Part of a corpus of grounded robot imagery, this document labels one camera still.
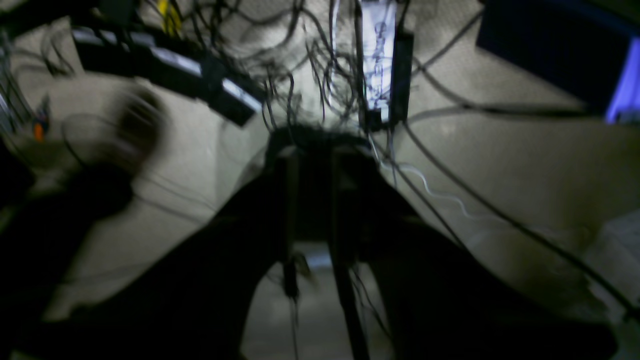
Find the wire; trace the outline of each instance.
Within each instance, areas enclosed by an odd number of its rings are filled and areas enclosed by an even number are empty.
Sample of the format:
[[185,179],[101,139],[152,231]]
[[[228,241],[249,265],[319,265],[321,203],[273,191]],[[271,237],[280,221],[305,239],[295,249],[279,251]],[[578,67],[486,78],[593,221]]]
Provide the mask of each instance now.
[[[355,82],[353,81],[355,78],[353,76],[353,64],[355,63],[352,60],[353,57],[348,54],[336,54],[336,51],[333,48],[333,46],[336,45],[334,41],[335,37],[326,36],[317,17],[305,8],[305,0],[294,0],[290,8],[282,10],[274,15],[270,15],[264,19],[250,17],[241,11],[241,3],[241,0],[234,1],[233,3],[229,3],[226,0],[218,0],[215,3],[201,4],[200,1],[193,0],[192,9],[186,12],[184,17],[186,19],[191,18],[190,23],[194,27],[195,35],[198,37],[198,42],[201,43],[202,47],[206,51],[209,50],[209,45],[205,43],[199,27],[204,25],[205,28],[209,29],[211,33],[209,43],[212,50],[217,53],[233,71],[247,73],[249,69],[252,69],[254,72],[256,72],[256,70],[267,72],[265,76],[253,75],[252,78],[261,82],[267,91],[268,98],[265,102],[266,109],[262,110],[262,120],[269,132],[274,131],[277,128],[273,116],[273,109],[271,108],[271,103],[273,101],[282,105],[285,110],[288,127],[297,124],[298,119],[302,114],[304,114],[305,118],[312,118],[316,116],[310,111],[301,109],[301,95],[296,93],[295,90],[293,90],[294,86],[291,85],[291,83],[294,82],[294,80],[292,80],[292,72],[309,60],[312,65],[312,71],[314,72],[314,79],[318,82],[318,89],[323,89],[319,96],[321,107],[323,109],[320,123],[323,124],[326,119],[325,105],[327,104],[328,99],[328,102],[331,103],[328,107],[339,116],[340,125],[344,124],[346,119],[350,118],[350,116],[357,114],[357,94],[353,90],[355,85]],[[203,9],[207,11],[211,10],[211,16],[209,17],[208,22],[205,20],[206,16],[202,12]],[[300,21],[300,17],[302,16],[312,21],[313,25],[317,29],[319,38],[314,40],[310,47],[307,46],[308,54],[305,59],[300,61],[293,69],[285,69],[280,61],[275,61],[274,53],[275,51],[282,49],[292,39],[295,30],[298,28],[297,24]],[[228,50],[228,45],[221,37],[221,27],[232,17],[237,17],[243,21],[249,22],[250,26],[268,26],[270,24],[280,22],[288,17],[289,24],[286,36],[284,36],[284,38],[273,47],[263,48],[248,55],[232,56]],[[319,61],[319,58],[317,57],[325,55],[328,58],[328,62],[326,65],[323,65],[321,64],[323,61]],[[339,63],[338,59],[345,61],[343,63]],[[349,64],[348,69],[344,68],[345,63]],[[335,93],[336,89],[333,84],[334,74],[347,80],[349,88],[345,89],[346,91],[343,92],[344,95],[343,93]],[[286,95],[282,94],[281,96],[278,94],[277,90],[280,85],[284,85],[284,82],[287,80],[289,80],[289,91]]]
[[[354,273],[360,275],[360,265],[357,262],[353,265],[353,271],[354,271]],[[351,284],[353,285],[353,287],[355,289],[355,292],[356,292],[356,295],[358,296],[358,304],[360,305],[360,316],[361,316],[360,323],[362,323],[362,332],[364,334],[364,338],[365,338],[365,340],[367,342],[367,346],[368,346],[369,345],[369,335],[367,333],[367,316],[366,316],[366,313],[365,313],[365,309],[369,310],[369,308],[367,308],[365,306],[365,304],[364,304],[364,299],[362,298],[362,292],[360,291],[361,285],[360,284],[356,284],[356,282],[353,281],[353,280],[351,280]]]
[[289,299],[289,309],[291,310],[291,338],[293,340],[293,352],[296,360],[299,360],[298,352],[298,303]]
[[542,107],[539,105],[522,105],[522,104],[478,104],[468,100],[452,90],[449,90],[439,80],[437,80],[429,71],[422,69],[422,75],[431,83],[433,88],[440,92],[448,100],[456,103],[462,108],[480,111],[483,113],[491,113],[494,115],[519,115],[546,118],[584,118],[595,115],[588,110],[575,110],[557,107]]
[[362,285],[362,292],[364,292],[365,298],[367,299],[367,302],[371,307],[370,310],[371,310],[371,313],[373,314],[373,318],[376,320],[376,323],[378,323],[378,326],[380,326],[380,329],[382,330],[382,332],[384,332],[385,336],[389,339],[389,341],[393,342],[393,337],[391,336],[391,333],[389,332],[389,330],[387,330],[385,323],[382,321],[382,317],[378,313],[378,310],[373,305],[373,301],[371,301],[371,298],[369,297],[369,292],[367,291],[367,287],[365,286],[360,276],[355,271],[353,271],[353,269],[351,272],[355,276],[356,280],[360,283],[360,285]]
[[147,3],[151,7],[156,15],[160,16],[160,18],[164,20],[164,14],[160,11],[157,3],[154,0],[145,0],[145,3]]
[[429,109],[421,111],[417,114],[414,114],[406,119],[407,123],[414,123],[421,120],[429,120],[435,117],[446,117],[452,115],[459,115],[461,113],[466,113],[470,111],[469,109],[461,108],[460,106],[449,106],[446,108],[438,108],[438,109]]
[[[112,122],[110,122],[110,121],[106,120],[105,118],[101,117],[100,115],[95,115],[95,114],[90,114],[90,113],[76,113],[76,114],[71,114],[71,115],[67,116],[66,118],[64,118],[64,119],[60,122],[60,123],[61,123],[61,126],[60,126],[60,132],[61,132],[61,135],[62,135],[62,141],[63,141],[63,143],[64,143],[65,147],[67,148],[67,150],[69,151],[69,153],[71,154],[71,156],[72,156],[72,157],[73,157],[73,158],[74,158],[74,159],[75,159],[75,160],[76,160],[76,161],[77,161],[77,162],[78,162],[82,167],[85,167],[85,166],[86,166],[86,162],[85,162],[84,160],[82,160],[82,158],[80,157],[80,155],[78,155],[78,153],[77,153],[77,152],[76,152],[76,150],[73,148],[73,146],[71,146],[71,143],[69,142],[69,139],[68,139],[68,137],[67,137],[67,124],[70,122],[70,119],[72,119],[72,118],[74,118],[74,117],[94,117],[94,118],[98,119],[98,121],[100,121],[100,122],[102,122],[102,123],[104,123],[104,124],[108,124],[108,125],[110,125],[110,126],[115,126],[115,125],[114,125],[114,123],[112,123]],[[216,209],[215,209],[212,205],[210,205],[208,202],[204,202],[204,201],[202,201],[202,200],[198,200],[198,199],[193,199],[193,198],[188,197],[188,196],[186,196],[186,195],[183,195],[183,194],[181,194],[181,193],[179,193],[179,192],[176,192],[175,190],[171,190],[171,189],[167,188],[166,186],[164,186],[164,185],[162,185],[162,184],[159,184],[158,182],[155,182],[155,181],[153,181],[153,180],[150,180],[150,179],[146,179],[146,180],[147,180],[147,181],[150,181],[151,183],[155,184],[156,186],[158,186],[158,187],[160,187],[160,188],[164,189],[165,191],[170,192],[170,193],[174,194],[175,196],[180,197],[181,199],[184,199],[184,200],[189,201],[189,202],[197,202],[197,203],[203,204],[203,205],[207,206],[209,209],[211,209],[211,210],[213,210],[213,211],[216,211]],[[178,210],[175,210],[175,209],[169,208],[169,207],[164,206],[164,205],[162,205],[162,204],[160,204],[160,203],[158,203],[158,202],[155,202],[155,201],[152,201],[152,200],[146,199],[146,198],[144,198],[144,197],[142,197],[142,196],[140,196],[140,195],[138,195],[138,194],[136,194],[136,193],[134,193],[134,197],[135,197],[136,199],[140,200],[140,201],[141,201],[142,203],[144,203],[144,204],[147,204],[147,205],[149,205],[149,206],[152,206],[153,208],[156,208],[156,209],[158,209],[158,210],[160,210],[160,211],[163,211],[163,212],[165,212],[165,213],[167,213],[167,214],[170,214],[170,215],[173,215],[173,216],[175,216],[175,217],[179,217],[179,218],[181,218],[181,219],[183,219],[183,220],[190,221],[190,222],[192,222],[192,223],[194,223],[194,224],[202,225],[202,224],[206,223],[206,219],[197,218],[197,217],[194,217],[193,215],[189,215],[189,214],[183,213],[183,212],[181,212],[181,211],[178,211]]]
[[422,63],[422,65],[418,66],[417,69],[415,69],[412,72],[412,77],[415,77],[417,74],[420,73],[420,71],[424,70],[424,69],[428,69],[431,66],[433,66],[438,60],[440,60],[443,56],[445,56],[445,54],[447,54],[468,32],[469,30],[471,30],[474,25],[476,25],[476,23],[478,23],[480,21],[480,19],[482,19],[482,16],[484,15],[484,9],[480,10],[479,12],[477,12],[459,31],[457,34],[455,34],[451,40],[449,40],[448,43],[446,43],[437,53],[435,53],[435,55],[433,55],[432,57],[430,57],[427,61],[425,61],[424,63]]
[[[2,61],[2,69],[4,72],[5,81],[0,82],[0,94],[4,96],[6,101],[6,105],[8,105],[6,111],[9,112],[9,117],[7,122],[9,123],[9,129],[5,129],[7,133],[14,133],[21,125],[31,121],[33,118],[33,110],[29,106],[29,103],[24,98],[22,92],[20,92],[19,84],[16,82],[11,69],[11,58],[10,54],[12,52],[10,47],[6,47],[4,49],[5,56],[1,59]],[[22,51],[22,54],[28,54],[27,51]]]
[[178,15],[178,19],[180,19],[180,21],[182,22],[184,20],[184,17],[182,16],[182,11],[180,11],[180,5],[178,4],[177,0],[170,0],[169,3],[173,7],[175,13]]
[[[56,42],[60,40],[61,36],[66,35],[69,31],[70,30],[68,28],[59,29],[53,32],[48,31],[45,33],[45,36],[42,37],[42,42],[40,43],[40,54],[42,56],[42,61],[44,61],[45,66],[49,69],[52,76],[69,76],[75,74],[73,66],[71,66],[71,63],[62,56],[62,53],[56,44]],[[58,57],[59,65],[54,65],[49,59],[50,49],[53,49],[54,53]]]
[[453,181],[454,183],[456,183],[456,185],[464,189],[469,195],[475,198],[475,200],[480,202],[484,207],[489,209],[491,212],[495,213],[498,217],[501,217],[511,226],[518,229],[521,233],[530,237],[532,240],[543,245],[549,250],[555,252],[556,254],[558,254],[565,260],[567,260],[569,263],[571,263],[573,266],[583,271],[586,275],[590,276],[594,281],[602,285],[602,287],[605,288],[611,294],[611,296],[613,296],[620,303],[620,305],[622,305],[625,308],[625,310],[627,311],[627,314],[625,316],[626,318],[634,318],[635,320],[640,322],[640,309],[634,307],[633,303],[631,303],[631,301],[629,301],[622,293],[620,293],[620,291],[618,291],[618,289],[616,289],[609,281],[604,279],[602,275],[600,275],[598,272],[593,270],[587,264],[583,263],[578,257],[574,256],[568,251],[565,251],[561,247],[554,245],[551,241],[542,237],[538,233],[531,231],[526,226],[522,225],[520,222],[511,218],[505,212],[498,209],[492,203],[485,200],[475,190],[473,190],[466,182],[461,180],[456,174],[454,174],[451,170],[449,170],[438,158],[436,158],[435,155],[433,155],[425,147],[425,145],[415,136],[415,134],[413,133],[413,131],[411,130],[411,128],[406,122],[404,123],[404,128],[406,129],[407,134],[409,134],[409,137],[411,138],[412,142],[418,147],[418,149],[420,149],[420,152],[430,162],[432,162],[432,164],[434,164],[436,168],[438,168],[443,174],[445,174],[449,179],[451,179],[451,181]]
[[[378,152],[376,149],[373,149],[374,151],[374,155],[376,157],[377,162],[380,164],[380,167],[384,170],[388,170],[388,171],[395,171],[395,169],[386,164],[384,161],[380,160],[380,157],[378,156]],[[432,190],[429,187],[429,183],[427,182],[426,176],[420,171],[418,170],[418,168],[414,167],[413,165],[409,165],[406,163],[398,163],[398,167],[402,170],[402,171],[406,171],[406,172],[411,172],[412,174],[415,174],[416,176],[418,176],[421,180],[422,180],[422,184],[424,185],[424,189],[425,191],[427,191],[427,193],[429,195],[431,195],[432,197],[436,197],[439,199],[445,199],[445,200],[449,200],[449,201],[453,201],[455,202],[459,207],[460,207],[460,211],[462,212],[462,214],[470,219],[470,220],[474,220],[474,221],[482,221],[482,220],[489,220],[489,221],[496,221],[496,222],[500,222],[503,224],[507,224],[507,222],[501,218],[498,217],[496,215],[491,215],[491,214],[482,214],[482,215],[476,215],[473,213],[470,213],[469,210],[467,209],[467,206],[465,205],[465,203],[457,196],[451,194],[451,193],[445,193],[445,192],[437,192]],[[589,231],[589,229],[586,226],[580,226],[580,227],[576,227],[574,229],[567,229],[567,230],[555,230],[555,229],[551,229],[549,227],[546,226],[541,226],[541,225],[526,225],[526,227],[530,230],[533,231],[537,231],[539,233],[543,233],[546,234],[546,236],[549,236],[551,238],[554,237],[554,235],[559,234],[559,233],[565,233],[567,231],[576,231],[576,230],[580,230],[582,232],[584,232],[585,237],[588,237],[591,234],[591,231]],[[472,243],[473,241],[470,240],[467,242],[467,247],[471,248],[472,247]]]
[[406,19],[406,13],[409,10],[410,5],[411,5],[411,0],[406,0],[404,2],[404,9],[402,10],[402,15],[400,15],[400,21],[398,22],[398,29],[400,31],[404,31],[404,20]]
[[[391,155],[391,160],[395,161],[396,150],[394,148],[394,133],[393,133],[393,130],[391,129],[387,129],[387,148],[388,148],[389,154]],[[393,173],[393,176],[394,176],[394,188],[397,190],[398,179],[396,177],[396,169],[394,167],[391,167],[391,172]]]
[[[369,143],[371,144],[372,148],[380,148],[380,146],[376,143],[376,141],[373,140],[373,137],[371,136],[370,133],[367,134],[367,136],[369,137]],[[429,208],[429,210],[431,210],[431,212],[437,217],[437,219],[440,221],[440,223],[445,227],[447,232],[451,235],[451,237],[453,238],[453,241],[455,241],[456,244],[458,244],[458,246],[461,249],[463,249],[463,250],[468,252],[468,249],[467,249],[467,246],[465,245],[465,243],[460,239],[458,234],[453,230],[453,228],[449,225],[449,223],[445,220],[445,218],[438,212],[438,210],[432,205],[432,203],[430,203],[430,201],[428,201],[427,198],[425,198],[425,196],[422,194],[422,192],[420,192],[420,190],[418,190],[418,188],[416,188],[415,185],[411,181],[409,181],[409,178],[399,168],[398,164],[394,160],[390,159],[390,155],[389,154],[384,154],[384,155],[387,158],[387,160],[389,161],[389,163],[391,164],[391,166],[393,166],[395,168],[395,170],[400,175],[400,177],[402,177],[404,179],[404,181],[406,182],[406,184],[409,185],[411,190],[416,195],[418,195],[418,198],[420,198],[422,203],[425,204],[427,206],[427,208]]]

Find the black fabric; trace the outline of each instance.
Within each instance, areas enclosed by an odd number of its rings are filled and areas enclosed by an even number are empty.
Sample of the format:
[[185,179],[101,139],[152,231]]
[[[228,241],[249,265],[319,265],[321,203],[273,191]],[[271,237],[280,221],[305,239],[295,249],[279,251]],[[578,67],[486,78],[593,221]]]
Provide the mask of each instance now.
[[[58,281],[91,223],[123,208],[128,180],[112,170],[88,169],[67,193],[30,204],[14,220],[1,238],[4,295]],[[64,322],[27,324],[17,349],[42,359],[238,358],[255,287],[280,255],[284,200],[276,171],[245,186],[116,295]],[[376,196],[350,197],[366,209],[360,218],[369,235],[358,251],[380,287],[397,359],[599,360],[615,353],[606,326],[560,318],[508,288],[409,212],[374,169],[364,171],[360,181],[370,183],[359,185]],[[33,226],[38,216],[44,220]],[[35,321],[47,301],[2,304],[2,315],[14,325]],[[14,329],[4,326],[3,335]]]
[[39,319],[91,225],[129,203],[130,180],[112,165],[83,169],[64,192],[26,204],[0,234],[0,359]]
[[35,183],[29,168],[11,154],[1,138],[0,173],[0,209],[21,200]]

